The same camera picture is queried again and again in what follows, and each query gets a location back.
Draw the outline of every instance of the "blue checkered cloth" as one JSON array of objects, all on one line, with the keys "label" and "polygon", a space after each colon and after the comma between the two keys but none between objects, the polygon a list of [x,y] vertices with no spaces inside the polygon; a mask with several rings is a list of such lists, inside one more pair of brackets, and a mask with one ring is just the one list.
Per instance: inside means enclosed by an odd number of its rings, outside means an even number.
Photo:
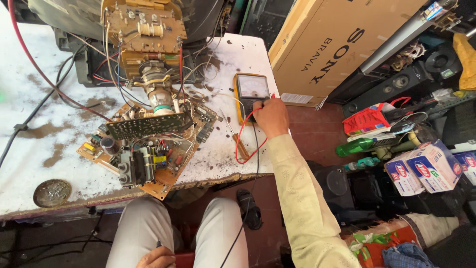
[{"label": "blue checkered cloth", "polygon": [[420,247],[408,242],[382,250],[382,256],[389,268],[438,268]]}]

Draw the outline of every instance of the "knee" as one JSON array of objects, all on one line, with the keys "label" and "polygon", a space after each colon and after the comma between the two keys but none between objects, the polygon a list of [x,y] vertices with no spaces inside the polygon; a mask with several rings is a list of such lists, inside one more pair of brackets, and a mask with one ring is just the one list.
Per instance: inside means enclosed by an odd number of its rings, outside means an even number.
[{"label": "knee", "polygon": [[142,213],[144,211],[154,211],[158,207],[162,207],[163,204],[156,198],[153,197],[139,197],[132,200],[129,204],[126,205],[124,211],[132,213]]},{"label": "knee", "polygon": [[210,201],[208,209],[222,208],[222,211],[236,211],[239,212],[239,206],[236,201],[227,197],[215,197]]}]

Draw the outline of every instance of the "green plastic bottle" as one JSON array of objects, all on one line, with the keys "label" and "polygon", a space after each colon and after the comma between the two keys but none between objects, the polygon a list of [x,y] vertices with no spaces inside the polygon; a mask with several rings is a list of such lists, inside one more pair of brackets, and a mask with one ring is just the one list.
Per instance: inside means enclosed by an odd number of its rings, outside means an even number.
[{"label": "green plastic bottle", "polygon": [[362,152],[364,150],[368,150],[374,141],[377,139],[368,139],[368,138],[358,138],[354,141],[351,141],[350,143],[346,143],[343,145],[339,145],[336,148],[336,153],[340,157],[347,156],[349,154],[355,154],[358,152]]}]

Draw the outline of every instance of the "atlas logo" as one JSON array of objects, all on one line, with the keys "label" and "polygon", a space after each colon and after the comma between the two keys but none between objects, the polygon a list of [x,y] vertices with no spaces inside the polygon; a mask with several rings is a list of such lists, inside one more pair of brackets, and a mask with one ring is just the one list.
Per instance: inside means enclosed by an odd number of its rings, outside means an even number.
[{"label": "atlas logo", "polygon": [[400,173],[400,175],[402,175],[402,177],[406,177],[407,176],[407,172],[405,171],[405,169],[402,167],[402,165],[400,164],[396,164],[395,165],[395,168],[397,169],[398,173]]},{"label": "atlas logo", "polygon": [[468,163],[468,165],[470,165],[471,167],[476,167],[476,161],[472,156],[465,155],[465,159],[466,159],[466,163]]},{"label": "atlas logo", "polygon": [[421,175],[423,175],[427,178],[431,177],[430,171],[428,170],[426,165],[424,165],[422,162],[415,161],[415,166],[418,169],[418,171],[421,173]]},{"label": "atlas logo", "polygon": [[393,177],[393,179],[396,180],[396,181],[400,179],[400,177],[398,176],[397,173],[392,173],[392,177]]},{"label": "atlas logo", "polygon": [[459,163],[455,163],[455,165],[453,166],[453,171],[456,175],[461,173],[461,166],[459,165]]}]

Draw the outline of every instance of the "screwdriver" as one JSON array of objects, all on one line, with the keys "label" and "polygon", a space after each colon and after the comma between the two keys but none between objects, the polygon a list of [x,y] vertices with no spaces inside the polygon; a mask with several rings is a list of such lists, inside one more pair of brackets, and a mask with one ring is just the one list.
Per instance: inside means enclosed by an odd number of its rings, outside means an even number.
[{"label": "screwdriver", "polygon": [[238,152],[239,152],[239,155],[241,156],[241,158],[243,158],[243,160],[248,160],[249,159],[249,154],[248,154],[248,151],[246,150],[245,146],[243,145],[243,143],[241,142],[241,140],[238,139],[238,134],[236,134],[233,129],[231,128],[230,124],[228,123],[228,120],[227,120],[227,117],[225,116],[225,114],[223,113],[223,111],[220,109],[220,112],[221,114],[223,115],[223,118],[225,119],[225,121],[227,122],[227,125],[228,127],[230,128],[231,132],[233,133],[233,140],[235,142],[238,142]]}]

